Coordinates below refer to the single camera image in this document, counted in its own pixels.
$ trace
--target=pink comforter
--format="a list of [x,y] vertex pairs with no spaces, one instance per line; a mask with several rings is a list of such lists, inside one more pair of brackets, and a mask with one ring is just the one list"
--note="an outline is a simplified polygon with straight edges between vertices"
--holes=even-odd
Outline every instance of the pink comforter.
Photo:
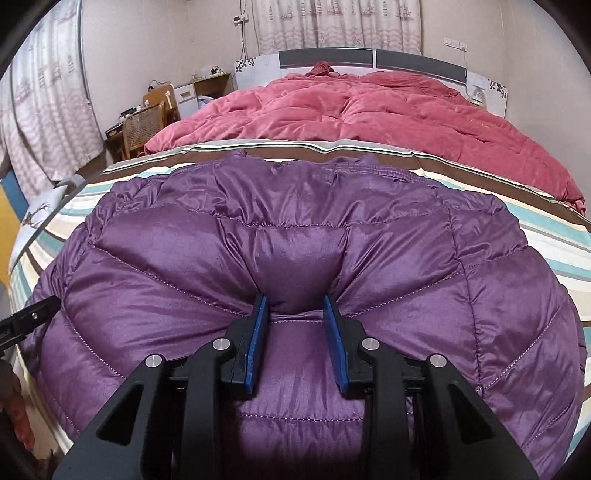
[[307,76],[291,74],[220,98],[159,132],[145,151],[231,138],[348,138],[410,148],[536,187],[584,212],[583,194],[546,150],[420,74],[358,77],[320,64]]

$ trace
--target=yellow panel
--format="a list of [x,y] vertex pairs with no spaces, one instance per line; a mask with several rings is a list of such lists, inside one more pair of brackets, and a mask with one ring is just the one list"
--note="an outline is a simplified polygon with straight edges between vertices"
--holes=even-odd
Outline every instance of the yellow panel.
[[12,210],[4,189],[0,187],[0,225],[2,236],[0,237],[0,281],[8,285],[8,261],[12,253],[12,246],[17,238],[21,223]]

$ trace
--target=wooden chair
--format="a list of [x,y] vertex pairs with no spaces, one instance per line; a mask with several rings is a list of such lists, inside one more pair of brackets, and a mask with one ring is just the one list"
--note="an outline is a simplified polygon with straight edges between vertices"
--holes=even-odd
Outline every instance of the wooden chair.
[[149,106],[127,117],[123,122],[125,159],[137,156],[138,150],[164,128],[164,102]]
[[178,122],[181,119],[172,85],[161,85],[160,87],[150,90],[144,95],[144,99],[142,100],[142,106],[144,107],[156,105],[158,103],[164,103],[165,127],[174,122]]

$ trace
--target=purple quilted fabric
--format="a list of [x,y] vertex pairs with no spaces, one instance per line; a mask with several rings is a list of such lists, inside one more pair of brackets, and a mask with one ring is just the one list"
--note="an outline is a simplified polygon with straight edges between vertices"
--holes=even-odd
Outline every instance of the purple quilted fabric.
[[192,354],[258,291],[272,324],[258,395],[225,409],[228,478],[356,478],[363,402],[335,385],[326,293],[404,355],[448,356],[542,479],[564,460],[586,357],[566,289],[500,200],[372,158],[235,152],[117,183],[41,276],[33,300],[63,306],[27,364],[75,438],[146,355]]

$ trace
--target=white pillow with antler print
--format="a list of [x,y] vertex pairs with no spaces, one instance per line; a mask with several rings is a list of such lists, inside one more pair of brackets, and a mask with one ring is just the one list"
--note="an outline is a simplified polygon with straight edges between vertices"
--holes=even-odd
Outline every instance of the white pillow with antler print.
[[19,259],[22,250],[27,246],[28,241],[35,235],[37,229],[45,219],[53,213],[66,194],[67,185],[56,187],[53,190],[42,193],[30,204],[18,230],[17,239],[14,241],[12,253],[8,262],[8,271],[12,272],[15,263]]

